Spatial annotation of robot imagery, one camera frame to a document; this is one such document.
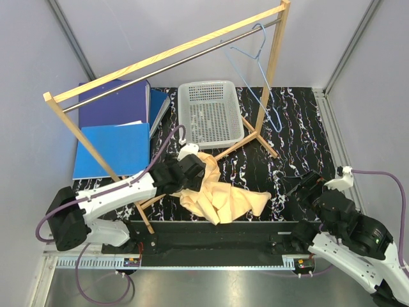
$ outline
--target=yellow cloth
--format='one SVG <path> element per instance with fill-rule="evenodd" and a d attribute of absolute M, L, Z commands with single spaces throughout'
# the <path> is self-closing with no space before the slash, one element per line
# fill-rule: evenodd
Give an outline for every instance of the yellow cloth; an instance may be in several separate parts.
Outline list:
<path fill-rule="evenodd" d="M 200 192 L 182 190 L 173 196 L 180 197 L 180 204 L 193 214 L 205 217 L 214 225 L 231 223 L 250 209 L 259 216 L 267 201 L 268 192 L 251 192 L 231 184 L 219 182 L 220 171 L 212 155 L 199 152 L 197 156 L 206 163 Z"/>

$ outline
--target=black marble table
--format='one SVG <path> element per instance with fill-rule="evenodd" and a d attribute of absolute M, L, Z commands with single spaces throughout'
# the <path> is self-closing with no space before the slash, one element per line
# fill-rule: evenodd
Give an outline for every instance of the black marble table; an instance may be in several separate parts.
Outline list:
<path fill-rule="evenodd" d="M 178 124 L 177 88 L 159 90 L 168 93 L 171 98 L 171 106 L 151 139 L 151 156 L 155 156 L 162 142 Z M 236 90 L 242 115 L 254 126 L 258 114 L 258 103 L 248 88 L 237 88 Z M 262 88 L 253 88 L 253 91 L 260 97 Z M 290 205 L 286 201 L 281 181 L 282 177 L 295 177 L 310 170 L 321 173 L 326 179 L 335 174 L 314 94 L 311 88 L 272 88 L 272 91 L 274 106 L 280 114 L 283 128 L 280 133 L 276 133 L 270 122 L 265 119 L 261 134 L 277 151 L 279 157 L 271 158 L 257 140 L 251 141 L 219 161 L 220 181 L 250 191 L 268 191 L 272 194 L 261 216 L 255 217 L 252 212 L 248 212 L 239 221 L 315 220 L 314 214 L 305 212 L 300 207 Z M 267 111 L 272 111 L 272 104 L 273 101 L 270 98 Z M 244 130 L 245 136 L 248 135 L 247 130 Z M 178 152 L 180 146 L 177 142 L 177 135 L 167 146 L 166 152 L 169 154 Z M 212 155 L 217 155 L 222 151 L 223 149 L 205 150 Z M 111 182 L 110 178 L 78 180 L 74 183 L 74 190 L 94 189 Z M 146 209 L 145 213 L 152 221 L 205 220 L 191 214 L 179 204 L 178 198 L 171 196 L 166 196 L 156 202 Z M 133 204 L 112 211 L 103 218 L 141 220 Z"/>

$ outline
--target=basket with holes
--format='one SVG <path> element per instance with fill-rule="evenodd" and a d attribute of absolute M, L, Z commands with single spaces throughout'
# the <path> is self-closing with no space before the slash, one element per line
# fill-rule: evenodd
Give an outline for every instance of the basket with holes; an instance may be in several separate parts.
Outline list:
<path fill-rule="evenodd" d="M 186 83 L 178 88 L 179 124 L 200 149 L 225 148 L 243 139 L 235 85 L 230 81 Z"/>

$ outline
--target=laundry basket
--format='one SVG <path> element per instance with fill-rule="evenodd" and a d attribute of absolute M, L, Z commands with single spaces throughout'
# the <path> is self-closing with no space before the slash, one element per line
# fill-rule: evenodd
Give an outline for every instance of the laundry basket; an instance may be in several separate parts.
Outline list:
<path fill-rule="evenodd" d="M 235 85 L 230 81 L 186 83 L 178 88 L 179 124 L 200 149 L 225 148 L 243 139 Z"/>

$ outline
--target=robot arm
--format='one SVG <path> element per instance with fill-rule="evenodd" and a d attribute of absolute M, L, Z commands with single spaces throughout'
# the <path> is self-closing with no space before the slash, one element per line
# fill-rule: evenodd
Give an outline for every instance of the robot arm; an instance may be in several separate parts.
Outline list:
<path fill-rule="evenodd" d="M 363 286 L 378 306 L 409 306 L 409 278 L 399 265 L 392 235 L 381 222 L 357 212 L 354 202 L 341 192 L 353 185 L 351 168 L 339 168 L 338 175 L 326 182 L 310 172 L 287 193 L 301 207 L 312 210 L 327 231 L 300 221 L 290 245 L 334 264 Z"/>
<path fill-rule="evenodd" d="M 177 159 L 167 157 L 163 163 L 153 165 L 136 182 L 139 174 L 98 189 L 80 191 L 78 195 L 75 195 L 71 187 L 62 188 L 48 212 L 69 201 L 81 201 L 48 220 L 57 250 L 66 251 L 84 242 L 117 247 L 132 243 L 130 238 L 133 229 L 127 224 L 99 217 L 129 203 L 162 194 L 172 194 L 182 189 L 200 191 L 205 163 L 196 156 L 198 150 L 197 145 L 187 144 L 181 149 Z"/>

